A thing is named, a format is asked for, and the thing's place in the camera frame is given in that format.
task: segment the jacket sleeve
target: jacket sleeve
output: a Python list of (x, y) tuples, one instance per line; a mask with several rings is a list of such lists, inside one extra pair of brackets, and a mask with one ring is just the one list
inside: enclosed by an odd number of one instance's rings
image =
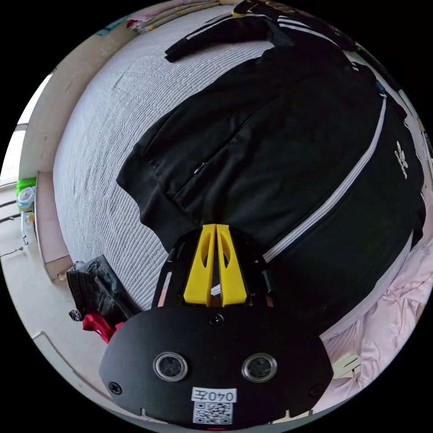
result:
[(166, 50), (166, 59), (174, 63), (212, 44), (225, 44), (269, 39), (269, 26), (254, 15), (222, 15), (208, 21)]

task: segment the printed number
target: printed number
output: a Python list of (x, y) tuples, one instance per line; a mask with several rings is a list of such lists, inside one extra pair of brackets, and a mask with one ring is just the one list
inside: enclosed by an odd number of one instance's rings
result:
[(236, 390), (193, 388), (192, 401), (203, 402), (236, 402)]

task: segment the screw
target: screw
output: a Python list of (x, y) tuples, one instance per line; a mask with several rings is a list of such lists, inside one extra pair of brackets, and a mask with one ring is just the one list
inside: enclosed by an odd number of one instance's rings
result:
[(310, 397), (319, 397), (323, 392), (323, 386), (319, 383), (318, 385), (314, 385), (309, 392)]
[(113, 393), (116, 394), (117, 396), (120, 395), (122, 393), (122, 388), (120, 387), (120, 385), (116, 382), (110, 382), (108, 384), (108, 389)]
[(224, 319), (222, 318), (222, 316), (220, 314), (213, 314), (210, 318), (209, 318), (209, 324), (211, 326), (220, 326), (222, 325)]

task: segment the pink blanket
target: pink blanket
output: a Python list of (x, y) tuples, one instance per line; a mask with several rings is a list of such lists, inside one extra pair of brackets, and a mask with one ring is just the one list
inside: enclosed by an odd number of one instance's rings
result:
[(357, 354), (361, 370), (352, 378), (333, 379), (314, 413), (343, 402), (370, 384), (395, 358), (415, 328), (419, 308), (427, 303), (433, 287), (433, 192), (425, 189), (423, 194), (427, 211), (423, 238), (370, 311), (325, 342), (332, 363), (348, 353)]

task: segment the white mattress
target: white mattress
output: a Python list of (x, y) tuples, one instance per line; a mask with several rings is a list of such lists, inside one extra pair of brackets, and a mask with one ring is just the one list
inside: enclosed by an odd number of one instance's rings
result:
[(177, 18), (133, 39), (93, 78), (72, 113), (53, 169), (55, 202), (73, 261), (104, 254), (132, 300), (152, 303), (166, 258), (139, 221), (138, 206), (115, 179), (136, 141), (156, 120), (269, 42), (216, 46), (174, 64), (164, 51), (233, 6)]

